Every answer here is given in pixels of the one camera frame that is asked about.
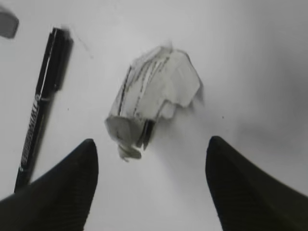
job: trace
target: white paper surface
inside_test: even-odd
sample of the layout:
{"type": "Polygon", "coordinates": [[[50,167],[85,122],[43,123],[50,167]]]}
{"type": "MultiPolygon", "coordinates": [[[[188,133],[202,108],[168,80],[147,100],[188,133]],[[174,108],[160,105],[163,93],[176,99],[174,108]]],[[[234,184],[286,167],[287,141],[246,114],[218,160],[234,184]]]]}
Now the white paper surface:
{"type": "Polygon", "coordinates": [[[188,55],[171,46],[157,47],[130,66],[113,103],[106,127],[122,158],[140,158],[147,121],[171,119],[177,105],[187,107],[200,88],[188,55]]]}

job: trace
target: crumpled paper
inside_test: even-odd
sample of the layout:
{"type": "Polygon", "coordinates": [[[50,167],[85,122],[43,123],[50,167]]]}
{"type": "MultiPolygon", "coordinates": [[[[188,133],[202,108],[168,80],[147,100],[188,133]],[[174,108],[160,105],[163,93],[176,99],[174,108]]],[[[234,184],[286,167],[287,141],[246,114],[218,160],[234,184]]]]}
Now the crumpled paper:
{"type": "Polygon", "coordinates": [[[136,59],[105,121],[124,160],[140,159],[159,118],[171,119],[177,106],[187,107],[200,88],[188,54],[160,46],[136,59]]]}

